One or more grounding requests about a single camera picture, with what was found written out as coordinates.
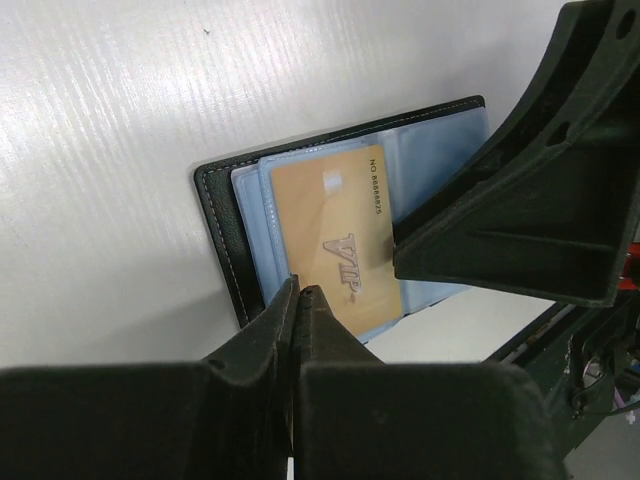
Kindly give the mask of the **black leather card holder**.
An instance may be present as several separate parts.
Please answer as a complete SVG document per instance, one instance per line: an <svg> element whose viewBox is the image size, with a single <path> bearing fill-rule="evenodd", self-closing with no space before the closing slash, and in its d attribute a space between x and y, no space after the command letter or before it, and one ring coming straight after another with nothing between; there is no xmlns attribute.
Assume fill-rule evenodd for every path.
<svg viewBox="0 0 640 480"><path fill-rule="evenodd" d="M392 221L399 223L458 173L487 140L480 95L254 150L198 167L194 182L237 321L245 327L288 277L285 255L273 246L264 157L306 160L329 151L379 144L385 149Z"/></svg>

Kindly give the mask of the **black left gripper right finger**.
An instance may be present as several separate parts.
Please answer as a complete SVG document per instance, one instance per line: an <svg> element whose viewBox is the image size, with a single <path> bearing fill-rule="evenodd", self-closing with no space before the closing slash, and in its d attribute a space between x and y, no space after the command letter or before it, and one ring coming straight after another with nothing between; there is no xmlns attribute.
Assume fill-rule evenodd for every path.
<svg viewBox="0 0 640 480"><path fill-rule="evenodd" d="M299 479L563 479L533 379L497 362L386 364L300 296L294 420Z"/></svg>

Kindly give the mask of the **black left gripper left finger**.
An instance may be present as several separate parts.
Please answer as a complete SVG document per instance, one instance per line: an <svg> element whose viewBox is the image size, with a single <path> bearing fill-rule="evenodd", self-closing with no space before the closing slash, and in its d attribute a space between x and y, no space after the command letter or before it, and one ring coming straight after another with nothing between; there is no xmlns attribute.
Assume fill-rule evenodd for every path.
<svg viewBox="0 0 640 480"><path fill-rule="evenodd" d="M299 282L197 361L1 373L5 479L283 479Z"/></svg>

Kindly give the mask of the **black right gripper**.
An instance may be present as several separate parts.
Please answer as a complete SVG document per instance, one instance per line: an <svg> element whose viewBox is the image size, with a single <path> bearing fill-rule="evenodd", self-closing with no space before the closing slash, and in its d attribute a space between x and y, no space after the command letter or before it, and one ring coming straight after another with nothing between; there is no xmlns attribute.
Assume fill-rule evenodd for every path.
<svg viewBox="0 0 640 480"><path fill-rule="evenodd" d="M619 308L639 295L638 229L639 5L575 1L511 114L395 227L393 264L405 280Z"/></svg>

